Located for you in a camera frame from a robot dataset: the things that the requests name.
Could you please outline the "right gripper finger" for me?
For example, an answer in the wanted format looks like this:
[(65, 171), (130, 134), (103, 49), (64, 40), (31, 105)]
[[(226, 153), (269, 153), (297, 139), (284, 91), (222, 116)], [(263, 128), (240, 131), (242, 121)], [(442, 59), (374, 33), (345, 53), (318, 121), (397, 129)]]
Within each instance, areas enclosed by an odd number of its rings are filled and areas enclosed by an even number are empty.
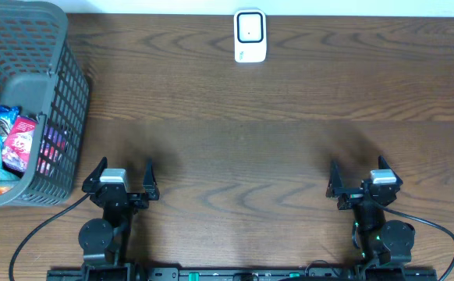
[(326, 190), (326, 197), (339, 197), (343, 193), (342, 179), (339, 173), (339, 166), (332, 160), (330, 165), (330, 177)]
[(395, 184), (398, 186), (403, 185), (403, 180), (397, 175), (393, 168), (390, 167), (382, 155), (378, 156), (378, 168), (381, 170), (388, 170), (389, 173), (395, 177)]

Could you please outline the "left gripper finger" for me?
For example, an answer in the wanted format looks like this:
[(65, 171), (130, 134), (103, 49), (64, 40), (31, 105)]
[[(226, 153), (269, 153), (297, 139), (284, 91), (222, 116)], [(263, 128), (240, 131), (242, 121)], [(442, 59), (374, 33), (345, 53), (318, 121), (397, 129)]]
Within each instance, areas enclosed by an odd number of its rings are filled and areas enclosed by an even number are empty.
[(82, 191), (84, 193), (96, 193), (100, 188), (100, 178), (104, 170), (108, 166), (108, 160), (106, 157), (103, 157), (98, 163), (94, 171), (84, 180), (82, 185)]
[(153, 163), (151, 159), (149, 159), (146, 163), (142, 186), (149, 201), (159, 200), (160, 191), (154, 176)]

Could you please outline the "red purple snack packet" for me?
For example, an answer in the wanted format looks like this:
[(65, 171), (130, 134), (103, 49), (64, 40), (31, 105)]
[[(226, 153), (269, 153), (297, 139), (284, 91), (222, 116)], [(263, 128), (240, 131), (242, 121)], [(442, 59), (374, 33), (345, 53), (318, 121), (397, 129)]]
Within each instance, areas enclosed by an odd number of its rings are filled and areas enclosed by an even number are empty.
[(18, 116), (2, 149), (2, 161), (10, 169), (24, 173), (30, 157), (37, 122)]

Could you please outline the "blue Oreo cookie pack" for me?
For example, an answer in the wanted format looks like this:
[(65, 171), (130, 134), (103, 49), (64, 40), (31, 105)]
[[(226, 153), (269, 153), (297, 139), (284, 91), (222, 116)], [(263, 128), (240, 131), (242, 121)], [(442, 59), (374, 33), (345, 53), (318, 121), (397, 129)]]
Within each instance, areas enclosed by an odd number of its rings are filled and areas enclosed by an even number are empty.
[(4, 142), (9, 135), (14, 122), (20, 114), (20, 107), (8, 107), (0, 105), (0, 148), (3, 149)]

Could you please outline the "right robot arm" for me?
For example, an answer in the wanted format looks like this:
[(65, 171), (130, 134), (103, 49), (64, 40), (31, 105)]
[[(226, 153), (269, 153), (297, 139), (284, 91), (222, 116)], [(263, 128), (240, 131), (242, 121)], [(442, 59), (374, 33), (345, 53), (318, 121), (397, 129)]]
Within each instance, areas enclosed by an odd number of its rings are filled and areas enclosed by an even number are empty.
[(353, 212), (352, 241), (364, 258), (351, 270), (351, 276), (359, 280), (382, 276), (405, 279), (403, 266), (412, 259), (415, 229), (409, 223), (385, 218), (385, 208), (396, 200), (402, 184), (382, 156), (378, 157), (378, 168), (354, 188), (345, 186), (338, 163), (331, 162), (326, 197), (337, 200), (338, 210)]

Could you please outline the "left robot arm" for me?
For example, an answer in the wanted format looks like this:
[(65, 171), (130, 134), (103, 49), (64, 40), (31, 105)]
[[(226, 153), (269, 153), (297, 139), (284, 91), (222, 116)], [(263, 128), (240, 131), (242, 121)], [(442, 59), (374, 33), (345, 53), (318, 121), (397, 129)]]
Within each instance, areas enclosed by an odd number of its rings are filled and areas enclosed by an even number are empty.
[(127, 260), (126, 252), (134, 215), (160, 198), (151, 160), (145, 166), (142, 188), (141, 192), (130, 192), (126, 170), (110, 169), (107, 158), (84, 180), (82, 191), (103, 215), (86, 222), (78, 235), (83, 280), (147, 279), (142, 266)]

